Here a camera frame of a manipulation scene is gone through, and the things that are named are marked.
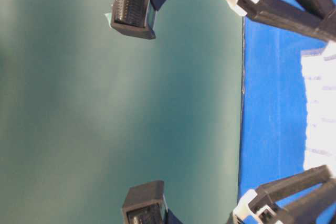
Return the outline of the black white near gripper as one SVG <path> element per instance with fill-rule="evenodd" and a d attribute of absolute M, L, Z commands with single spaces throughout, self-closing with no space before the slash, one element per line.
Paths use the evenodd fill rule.
<path fill-rule="evenodd" d="M 258 223 L 313 223 L 335 203 L 335 178 L 330 179 L 331 176 L 327 165 L 322 165 L 262 184 L 256 190 L 250 189 L 239 200 L 226 223 L 244 223 L 248 216 Z M 320 183 L 324 184 L 284 206 L 277 214 L 272 209 L 277 201 Z"/>

